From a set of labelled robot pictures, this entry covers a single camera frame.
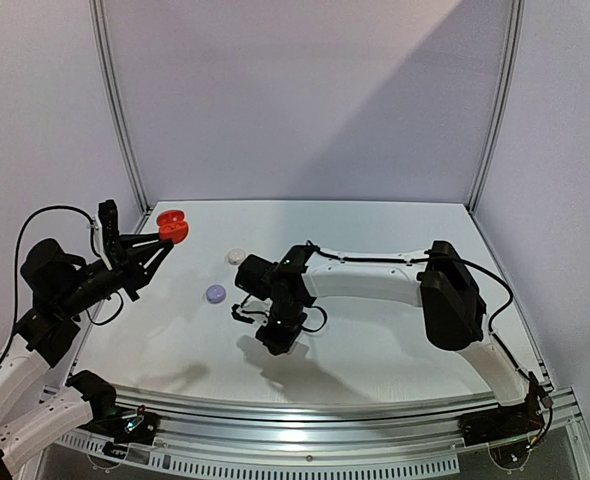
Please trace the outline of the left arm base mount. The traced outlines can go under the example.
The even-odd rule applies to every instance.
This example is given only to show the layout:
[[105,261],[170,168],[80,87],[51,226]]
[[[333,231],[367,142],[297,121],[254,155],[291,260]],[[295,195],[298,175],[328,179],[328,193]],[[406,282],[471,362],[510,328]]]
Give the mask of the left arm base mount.
[[145,405],[134,408],[116,406],[106,417],[94,419],[80,429],[111,438],[114,444],[151,446],[157,435],[161,416]]

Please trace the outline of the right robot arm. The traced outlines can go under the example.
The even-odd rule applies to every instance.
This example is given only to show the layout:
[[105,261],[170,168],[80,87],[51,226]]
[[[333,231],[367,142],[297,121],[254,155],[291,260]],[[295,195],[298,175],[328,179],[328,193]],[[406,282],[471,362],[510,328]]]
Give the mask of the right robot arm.
[[421,309],[424,331],[434,347],[459,354],[490,387],[498,404],[492,427],[512,436],[527,424],[527,401],[536,396],[536,376],[524,370],[494,328],[502,304],[489,313],[476,282],[481,273],[507,284],[488,269],[463,259],[447,241],[423,252],[391,256],[340,253],[307,242],[278,262],[250,255],[234,283],[248,298],[266,301],[257,339],[273,355],[287,353],[306,331],[307,310],[322,298],[362,298]]

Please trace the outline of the red charging case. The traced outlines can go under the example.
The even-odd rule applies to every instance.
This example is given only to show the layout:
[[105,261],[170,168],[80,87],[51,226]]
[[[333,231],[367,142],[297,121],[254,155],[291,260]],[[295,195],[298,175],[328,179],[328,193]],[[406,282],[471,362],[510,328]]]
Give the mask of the red charging case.
[[171,241],[174,245],[183,242],[189,235],[189,224],[181,210],[166,210],[156,218],[161,240]]

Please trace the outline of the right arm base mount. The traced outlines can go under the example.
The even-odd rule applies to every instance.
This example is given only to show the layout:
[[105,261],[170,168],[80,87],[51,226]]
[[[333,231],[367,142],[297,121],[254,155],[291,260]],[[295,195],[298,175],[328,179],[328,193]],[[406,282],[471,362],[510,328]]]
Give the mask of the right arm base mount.
[[544,427],[544,419],[537,407],[525,403],[511,407],[497,406],[462,415],[458,428],[466,446],[504,440]]

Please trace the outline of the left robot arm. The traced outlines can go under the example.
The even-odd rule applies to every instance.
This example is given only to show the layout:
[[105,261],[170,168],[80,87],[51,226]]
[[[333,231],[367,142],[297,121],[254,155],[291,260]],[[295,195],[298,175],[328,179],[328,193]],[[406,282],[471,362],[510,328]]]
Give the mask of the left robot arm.
[[0,352],[0,479],[11,478],[78,427],[115,444],[154,441],[159,416],[117,406],[115,388],[88,370],[71,376],[55,396],[20,418],[6,418],[27,389],[66,356],[80,331],[80,314],[119,292],[137,300],[174,243],[158,233],[112,234],[104,246],[104,258],[87,263],[48,238],[29,251],[20,268],[33,304]]

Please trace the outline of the purple charging case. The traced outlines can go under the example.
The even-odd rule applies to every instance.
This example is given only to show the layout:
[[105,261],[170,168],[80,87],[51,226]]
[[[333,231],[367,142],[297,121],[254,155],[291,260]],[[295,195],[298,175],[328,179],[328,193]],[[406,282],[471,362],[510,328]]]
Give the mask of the purple charging case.
[[227,291],[223,285],[210,285],[204,294],[205,300],[212,305],[223,303],[227,298]]

